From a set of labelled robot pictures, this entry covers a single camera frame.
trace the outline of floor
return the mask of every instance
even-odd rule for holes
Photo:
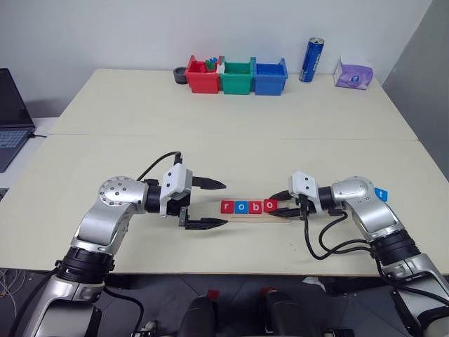
[[[42,277],[39,273],[27,272],[22,290],[14,295],[18,309]],[[322,327],[351,328],[356,336],[363,337],[408,336],[389,299],[387,287],[332,297],[318,285],[303,283],[303,279],[262,275],[142,275],[133,277],[131,290],[114,290],[144,304],[142,322],[157,320],[158,336],[175,335],[190,302],[209,289],[220,291],[219,336],[260,334],[256,312],[263,287],[275,287],[288,293]],[[130,336],[138,317],[134,304],[103,293],[96,305],[103,311],[99,336]],[[0,298],[0,337],[7,336],[13,315],[11,299]]]

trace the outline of laptop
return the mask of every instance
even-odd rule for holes
[[[34,124],[8,69],[0,69],[0,172],[34,132]]]

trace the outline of tissue box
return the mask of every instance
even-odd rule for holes
[[[373,66],[360,58],[341,57],[334,72],[335,86],[366,90],[373,78]]]

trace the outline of blue can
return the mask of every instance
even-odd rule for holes
[[[319,37],[312,37],[307,44],[307,51],[300,70],[300,80],[311,82],[315,75],[316,66],[323,51],[324,40]]]

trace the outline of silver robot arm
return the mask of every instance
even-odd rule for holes
[[[389,206],[377,198],[372,182],[354,176],[319,187],[313,177],[297,171],[290,177],[288,194],[299,203],[305,197],[317,213],[349,209],[379,273],[394,287],[391,297],[409,333],[449,336],[449,284],[428,255],[420,253]]]
[[[123,176],[105,181],[58,271],[48,280],[24,336],[75,337],[98,329],[101,311],[93,303],[102,293],[105,277],[114,269],[114,255],[135,214],[179,216],[185,229],[208,229],[226,223],[220,219],[189,219],[192,186],[226,188],[216,180],[194,177],[179,162],[164,174],[162,186],[157,180],[141,182]]]

